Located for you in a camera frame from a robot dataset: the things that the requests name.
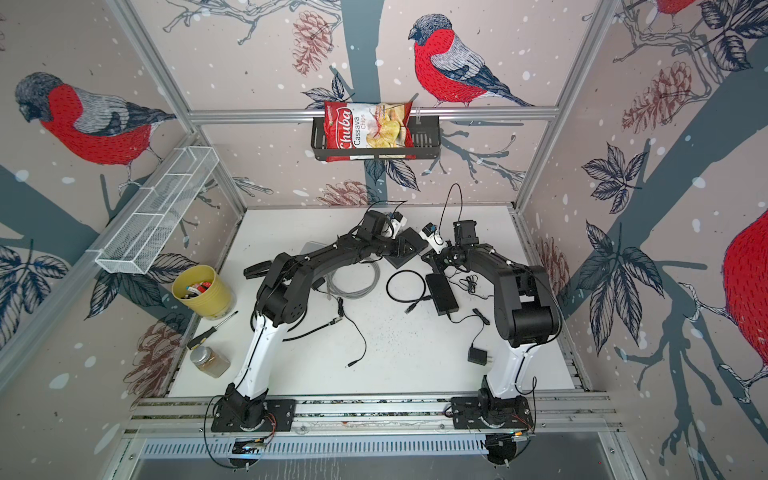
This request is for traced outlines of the ribbed black network switch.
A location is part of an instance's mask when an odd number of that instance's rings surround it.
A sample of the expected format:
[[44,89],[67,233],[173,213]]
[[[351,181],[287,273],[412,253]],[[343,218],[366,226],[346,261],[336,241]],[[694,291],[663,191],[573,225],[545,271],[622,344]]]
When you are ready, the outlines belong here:
[[439,316],[450,315],[459,311],[459,305],[453,294],[451,283],[443,274],[430,273],[425,277],[430,297]]

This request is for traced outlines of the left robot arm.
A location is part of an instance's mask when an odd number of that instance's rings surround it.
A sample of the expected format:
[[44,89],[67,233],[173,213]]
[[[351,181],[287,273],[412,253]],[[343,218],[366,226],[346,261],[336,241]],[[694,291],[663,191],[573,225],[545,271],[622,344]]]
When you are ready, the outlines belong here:
[[271,263],[259,265],[264,275],[250,316],[253,338],[235,379],[216,402],[216,432],[255,431],[269,418],[266,397],[277,349],[288,326],[307,313],[314,285],[371,256],[404,264],[423,249],[414,229],[395,226],[402,220],[368,210],[329,245],[301,255],[281,253]]

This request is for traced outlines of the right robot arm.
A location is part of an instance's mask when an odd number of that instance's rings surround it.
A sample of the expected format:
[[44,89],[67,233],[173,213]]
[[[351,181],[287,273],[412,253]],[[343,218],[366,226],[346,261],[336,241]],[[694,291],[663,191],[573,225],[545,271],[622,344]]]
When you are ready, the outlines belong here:
[[546,271],[515,262],[476,234],[476,222],[454,223],[454,240],[442,238],[438,227],[426,224],[419,236],[430,250],[422,260],[433,272],[426,285],[440,315],[459,310],[445,269],[453,267],[476,274],[493,286],[493,318],[499,337],[506,342],[491,370],[483,377],[475,399],[461,406],[452,402],[452,417],[459,428],[486,426],[492,429],[533,429],[533,417],[521,391],[520,382],[540,346],[556,339],[562,329],[562,315]]

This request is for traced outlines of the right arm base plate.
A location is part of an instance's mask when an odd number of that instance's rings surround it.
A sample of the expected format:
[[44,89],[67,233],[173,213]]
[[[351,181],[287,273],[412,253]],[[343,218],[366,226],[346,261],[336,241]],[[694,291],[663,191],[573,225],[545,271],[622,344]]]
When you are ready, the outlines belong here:
[[444,414],[457,430],[515,429],[531,430],[533,411],[521,395],[499,399],[477,395],[453,397]]

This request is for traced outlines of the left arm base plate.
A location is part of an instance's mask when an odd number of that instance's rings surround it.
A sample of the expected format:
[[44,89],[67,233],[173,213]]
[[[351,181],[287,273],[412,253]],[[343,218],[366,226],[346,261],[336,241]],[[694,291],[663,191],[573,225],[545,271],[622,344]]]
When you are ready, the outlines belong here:
[[294,399],[245,400],[236,396],[225,396],[214,404],[211,431],[288,432],[293,424],[296,406]]

